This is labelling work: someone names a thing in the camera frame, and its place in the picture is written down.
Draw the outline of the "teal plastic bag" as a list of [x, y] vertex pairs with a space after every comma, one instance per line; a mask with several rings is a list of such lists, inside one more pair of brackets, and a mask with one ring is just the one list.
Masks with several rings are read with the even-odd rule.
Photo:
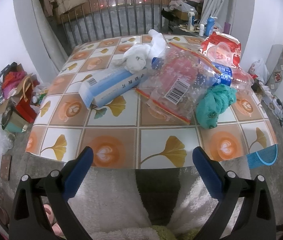
[[236, 101], [236, 93], [236, 89], [223, 84], [210, 87], [196, 107], [199, 125], [204, 129], [216, 128], [219, 115]]

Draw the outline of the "clear plastic cup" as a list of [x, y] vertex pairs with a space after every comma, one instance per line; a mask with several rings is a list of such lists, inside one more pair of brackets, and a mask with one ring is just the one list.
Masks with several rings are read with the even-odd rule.
[[206, 52], [206, 56], [214, 63], [229, 67], [232, 64], [233, 54], [231, 53], [229, 46], [224, 42], [220, 42], [219, 44], [210, 47]]

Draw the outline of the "purple cup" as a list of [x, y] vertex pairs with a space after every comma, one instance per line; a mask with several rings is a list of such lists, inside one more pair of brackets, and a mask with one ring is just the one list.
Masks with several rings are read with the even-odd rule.
[[231, 24], [229, 22], [225, 22], [223, 32], [225, 34], [230, 34], [230, 29], [231, 29]]

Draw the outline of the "white foam packing piece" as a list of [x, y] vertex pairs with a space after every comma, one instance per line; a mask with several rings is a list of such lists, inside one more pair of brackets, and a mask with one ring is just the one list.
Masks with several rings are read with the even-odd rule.
[[167, 47], [162, 33], [151, 29], [148, 34], [152, 38], [150, 44], [136, 44], [126, 51], [121, 59], [114, 60], [113, 66], [123, 68], [135, 74], [144, 68], [150, 68], [151, 61], [158, 57]]

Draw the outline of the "clear bottle blue label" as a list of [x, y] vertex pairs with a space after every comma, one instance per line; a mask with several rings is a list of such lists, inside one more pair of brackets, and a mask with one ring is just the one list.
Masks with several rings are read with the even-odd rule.
[[193, 97], [203, 96], [210, 87], [219, 84], [250, 93], [253, 80], [241, 69], [206, 62], [194, 55], [155, 57], [147, 77], [152, 91], [165, 94], [178, 86], [177, 94], [189, 93]]

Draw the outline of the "blue plastic trash basket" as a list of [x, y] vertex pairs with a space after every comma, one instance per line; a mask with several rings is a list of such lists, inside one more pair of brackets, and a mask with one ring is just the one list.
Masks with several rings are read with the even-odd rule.
[[278, 145], [274, 144], [262, 150], [246, 155], [248, 166], [254, 169], [261, 166], [272, 166], [278, 157]]

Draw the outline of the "blue white carton box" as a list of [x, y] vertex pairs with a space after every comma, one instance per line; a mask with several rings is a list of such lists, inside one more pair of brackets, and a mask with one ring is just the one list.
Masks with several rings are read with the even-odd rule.
[[147, 69], [132, 74], [124, 68], [105, 69], [82, 82], [79, 95], [86, 107], [103, 107], [136, 87], [146, 78]]

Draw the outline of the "small white bottle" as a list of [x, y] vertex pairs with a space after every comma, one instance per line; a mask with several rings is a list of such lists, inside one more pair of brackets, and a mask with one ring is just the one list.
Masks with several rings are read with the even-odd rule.
[[199, 25], [199, 36], [203, 36], [204, 35], [204, 30], [205, 30], [204, 24], [200, 24]]

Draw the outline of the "pink slipper foot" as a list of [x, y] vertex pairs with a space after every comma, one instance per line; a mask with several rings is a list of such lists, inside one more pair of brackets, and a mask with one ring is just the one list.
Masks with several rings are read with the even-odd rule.
[[46, 212], [47, 218], [49, 220], [50, 225], [52, 226], [52, 230], [55, 233], [55, 235], [64, 238], [64, 234], [58, 224], [58, 222], [55, 219], [54, 212], [52, 210], [52, 207], [49, 204], [44, 204], [43, 208]]

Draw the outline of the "white fluffy robe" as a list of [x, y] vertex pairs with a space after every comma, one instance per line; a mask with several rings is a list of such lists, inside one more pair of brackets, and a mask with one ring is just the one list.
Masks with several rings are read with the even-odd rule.
[[167, 226], [153, 225], [133, 170], [92, 168], [73, 212], [92, 239], [193, 239], [217, 206], [195, 168], [182, 168], [182, 186]]

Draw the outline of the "patterned long gift box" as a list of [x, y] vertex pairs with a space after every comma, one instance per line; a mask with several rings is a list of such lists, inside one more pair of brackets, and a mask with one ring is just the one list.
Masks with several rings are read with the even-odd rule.
[[272, 46], [266, 61], [269, 77], [266, 85], [274, 94], [283, 80], [283, 44]]

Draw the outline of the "white plastic bag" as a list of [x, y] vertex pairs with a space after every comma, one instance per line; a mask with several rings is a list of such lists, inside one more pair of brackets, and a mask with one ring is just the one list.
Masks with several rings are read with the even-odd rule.
[[267, 83], [269, 78], [269, 71], [263, 59], [254, 61], [248, 69], [248, 73], [253, 77], [253, 79], [258, 79], [264, 85]]

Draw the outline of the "clear zip bag red strip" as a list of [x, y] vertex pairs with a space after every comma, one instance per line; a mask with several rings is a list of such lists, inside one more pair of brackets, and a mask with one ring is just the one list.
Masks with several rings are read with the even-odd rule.
[[190, 124], [196, 106], [221, 71], [203, 54], [170, 42], [136, 88], [147, 106]]

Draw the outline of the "red white paper bag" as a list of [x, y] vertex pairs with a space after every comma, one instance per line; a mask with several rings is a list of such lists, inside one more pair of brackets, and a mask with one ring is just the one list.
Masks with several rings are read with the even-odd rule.
[[231, 35], [214, 31], [202, 42], [199, 51], [211, 62], [240, 68], [241, 43]]

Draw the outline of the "metal balcony railing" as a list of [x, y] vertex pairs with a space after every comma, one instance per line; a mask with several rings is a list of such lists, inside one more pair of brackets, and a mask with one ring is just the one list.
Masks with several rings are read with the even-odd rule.
[[87, 0], [56, 20], [73, 49], [104, 38], [147, 34], [150, 29], [167, 33], [169, 21], [161, 13], [171, 1]]

